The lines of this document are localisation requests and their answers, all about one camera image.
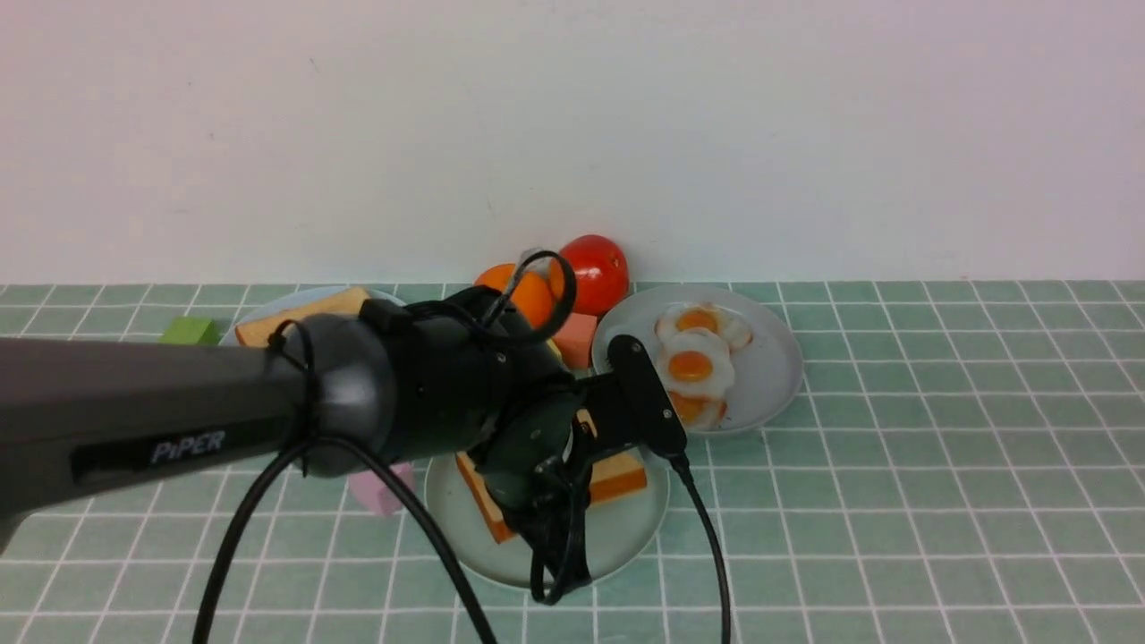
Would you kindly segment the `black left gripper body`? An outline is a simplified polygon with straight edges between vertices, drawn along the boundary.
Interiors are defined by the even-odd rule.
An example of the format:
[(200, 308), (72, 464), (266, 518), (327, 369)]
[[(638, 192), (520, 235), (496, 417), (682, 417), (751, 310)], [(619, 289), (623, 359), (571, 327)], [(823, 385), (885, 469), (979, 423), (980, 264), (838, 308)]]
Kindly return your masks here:
[(539, 385), (505, 411), (490, 440), (471, 449), (493, 505), (531, 551), (528, 586), (543, 605), (592, 581), (590, 477), (598, 462), (619, 453), (619, 443), (599, 443), (577, 415), (602, 403), (601, 392), (614, 380), (597, 375)]

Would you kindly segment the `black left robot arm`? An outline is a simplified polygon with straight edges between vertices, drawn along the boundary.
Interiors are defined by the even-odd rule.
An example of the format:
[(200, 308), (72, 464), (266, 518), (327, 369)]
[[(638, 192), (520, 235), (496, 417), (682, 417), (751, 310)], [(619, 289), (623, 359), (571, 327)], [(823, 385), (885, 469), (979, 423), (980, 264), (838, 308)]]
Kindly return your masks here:
[(445, 535), (393, 466), (465, 453), (532, 549), (534, 598), (554, 604), (590, 582), (590, 466), (641, 435), (629, 368), (578, 378), (548, 350), (555, 332), (474, 286), (286, 319), (263, 348), (5, 338), (3, 545), (35, 511), (274, 455), (226, 532), (205, 607), (289, 466), (376, 472), (459, 580)]

